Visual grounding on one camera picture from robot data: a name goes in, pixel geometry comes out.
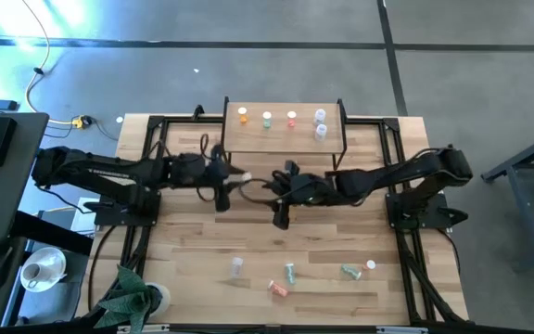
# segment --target concrete floor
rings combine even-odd
[[[41,36],[21,2],[14,3],[0,6],[0,36]],[[375,0],[30,3],[53,37],[383,42]],[[396,43],[534,44],[534,1],[387,0],[387,8]],[[23,101],[44,51],[0,46],[0,98]],[[534,141],[533,52],[402,51],[397,59],[409,115],[425,117],[432,146],[462,149],[476,175]],[[190,113],[196,104],[219,111],[224,95],[282,102],[342,97],[349,114],[398,114],[384,50],[56,47],[48,64],[50,73],[32,94],[37,109],[58,119],[87,113],[115,136],[121,125],[114,120],[125,113]],[[97,130],[43,142],[58,145],[107,155],[116,147]],[[73,202],[88,196],[70,186],[58,192]],[[534,329],[534,272],[517,274],[511,267],[525,252],[526,232],[507,182],[489,186],[476,177],[447,193],[453,207],[470,214],[454,239],[471,319]],[[58,206],[28,186],[20,208]]]

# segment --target green object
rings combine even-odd
[[[117,268],[121,288],[110,290],[108,296],[111,299],[98,303],[107,312],[94,328],[104,328],[129,321],[131,333],[139,334],[144,327],[147,314],[158,308],[162,295],[157,289],[147,286],[138,274],[120,265],[117,265]]]

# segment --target white bottle cap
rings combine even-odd
[[[314,113],[314,118],[317,119],[318,121],[322,122],[322,121],[324,121],[324,116],[325,115],[326,115],[326,112],[323,109],[318,109]]]
[[[316,127],[316,134],[318,136],[326,135],[326,125],[319,124],[319,126]]]

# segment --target white pot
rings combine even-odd
[[[159,293],[162,295],[162,299],[159,301],[158,308],[156,311],[152,312],[149,317],[163,314],[166,312],[166,310],[168,310],[168,306],[171,305],[171,292],[168,291],[168,288],[158,283],[146,282],[146,285],[158,289]]]

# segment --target small bottle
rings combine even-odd
[[[316,127],[316,131],[314,132],[314,139],[318,141],[323,141],[326,137],[326,125],[319,124],[319,126]]]
[[[296,112],[289,111],[287,114],[287,126],[294,127],[296,126]]]
[[[244,107],[238,108],[238,116],[240,116],[240,123],[245,124],[248,122],[247,109]]]
[[[368,260],[366,264],[363,266],[364,270],[372,270],[376,268],[376,263],[373,260]]]
[[[273,281],[269,282],[269,286],[267,287],[267,289],[269,289],[269,291],[271,291],[272,293],[280,295],[282,297],[287,296],[287,290],[278,286]]]
[[[293,263],[286,264],[286,276],[287,276],[287,283],[291,285],[296,284],[296,273],[294,272]]]
[[[235,257],[232,259],[232,278],[239,278],[240,274],[242,273],[242,263],[244,260],[239,257]]]
[[[324,116],[326,116],[326,112],[323,109],[316,110],[314,113],[314,125],[324,124]]]
[[[269,129],[271,127],[271,112],[263,112],[263,127]]]
[[[358,270],[356,268],[350,267],[347,264],[342,264],[341,265],[341,271],[346,273],[346,274],[348,274],[349,276],[351,276],[355,280],[358,280],[358,279],[360,279],[360,277],[362,277],[362,271],[360,271],[360,270]]]

